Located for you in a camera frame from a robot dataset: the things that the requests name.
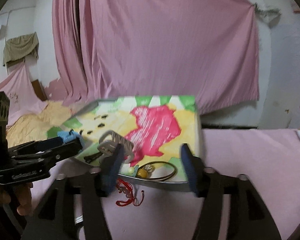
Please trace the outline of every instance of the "red string bracelet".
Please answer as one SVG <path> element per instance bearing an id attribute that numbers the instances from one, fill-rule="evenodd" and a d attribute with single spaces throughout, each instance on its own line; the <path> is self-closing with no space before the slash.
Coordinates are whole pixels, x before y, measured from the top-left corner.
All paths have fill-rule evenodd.
<path id="1" fill-rule="evenodd" d="M 128 198 L 127 201 L 123 201 L 123 200 L 117 200 L 115 202 L 115 204 L 119 207 L 124 207 L 127 206 L 129 204 L 133 204 L 134 206 L 138 207 L 141 205 L 141 203 L 143 202 L 143 199 L 145 198 L 145 191 L 141 190 L 142 193 L 142 199 L 141 202 L 139 204 L 136 204 L 136 198 L 133 195 L 133 187 L 130 183 L 124 181 L 123 179 L 117 179 L 117 184 L 116 184 L 117 189 L 119 190 L 119 193 L 125 193 L 126 197 Z"/>

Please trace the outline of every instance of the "olive green cloth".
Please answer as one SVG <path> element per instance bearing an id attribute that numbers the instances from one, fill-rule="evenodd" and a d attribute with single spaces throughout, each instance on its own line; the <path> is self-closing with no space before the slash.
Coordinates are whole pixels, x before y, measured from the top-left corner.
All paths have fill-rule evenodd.
<path id="1" fill-rule="evenodd" d="M 21 35 L 6 41 L 3 50 L 3 65 L 10 67 L 32 54 L 38 59 L 39 41 L 37 33 Z"/>

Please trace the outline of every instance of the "red cord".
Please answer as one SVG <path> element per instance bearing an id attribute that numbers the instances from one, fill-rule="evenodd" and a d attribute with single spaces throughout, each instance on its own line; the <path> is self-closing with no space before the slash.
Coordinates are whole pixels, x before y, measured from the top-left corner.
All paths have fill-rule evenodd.
<path id="1" fill-rule="evenodd" d="M 142 199 L 141 199 L 141 202 L 139 204 L 136 204 L 136 198 L 134 197 L 133 195 L 133 187 L 130 183 L 124 181 L 123 179 L 117 179 L 117 184 L 116 184 L 116 187 L 117 189 L 119 190 L 119 187 L 120 185 L 123 184 L 126 189 L 130 192 L 130 196 L 132 196 L 131 198 L 128 198 L 127 201 L 123 201 L 123 200 L 117 200 L 115 202 L 115 204 L 119 207 L 124 207 L 124 206 L 127 206 L 129 204 L 133 204 L 134 206 L 138 207 L 141 205 L 141 203 L 143 202 L 143 199 L 145 198 L 145 191 L 144 190 L 141 190 L 141 193 L 142 193 Z"/>

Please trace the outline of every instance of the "curtain fold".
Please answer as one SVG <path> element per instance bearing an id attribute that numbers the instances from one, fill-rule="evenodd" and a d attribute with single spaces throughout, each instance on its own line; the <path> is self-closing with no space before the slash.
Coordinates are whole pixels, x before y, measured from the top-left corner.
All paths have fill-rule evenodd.
<path id="1" fill-rule="evenodd" d="M 87 99 L 87 79 L 83 68 L 78 0 L 53 0 L 52 31 L 58 71 L 68 96 L 69 105 Z"/>
<path id="2" fill-rule="evenodd" d="M 72 101 L 195 95 L 205 114 L 258 100 L 258 29 L 248 0 L 79 0 L 80 31 L 67 1 L 54 0 L 54 36 Z M 66 28 L 74 47 L 60 37 Z"/>

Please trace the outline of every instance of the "black device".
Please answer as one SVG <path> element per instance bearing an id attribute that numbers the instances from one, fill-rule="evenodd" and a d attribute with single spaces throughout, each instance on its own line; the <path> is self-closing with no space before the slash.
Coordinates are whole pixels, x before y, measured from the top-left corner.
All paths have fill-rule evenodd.
<path id="1" fill-rule="evenodd" d="M 8 149 L 5 127 L 9 99 L 0 92 L 0 185 L 13 196 L 13 185 L 50 176 L 57 161 L 69 158 L 82 149 L 78 138 L 64 143 L 61 137 L 29 142 Z M 189 187 L 197 197 L 204 197 L 193 240 L 217 240 L 221 224 L 223 195 L 231 195 L 228 240 L 280 240 L 279 231 L 265 203 L 249 178 L 224 176 L 192 155 L 187 144 L 180 155 Z M 101 163 L 101 171 L 92 168 L 81 176 L 67 178 L 60 174 L 48 189 L 34 215 L 27 223 L 16 212 L 18 200 L 12 197 L 13 215 L 24 229 L 22 240 L 77 240 L 83 226 L 87 240 L 110 240 L 101 197 L 115 188 L 117 174 L 124 161 L 124 146 L 117 144 L 114 154 Z M 83 221 L 74 218 L 74 195 L 82 195 Z"/>

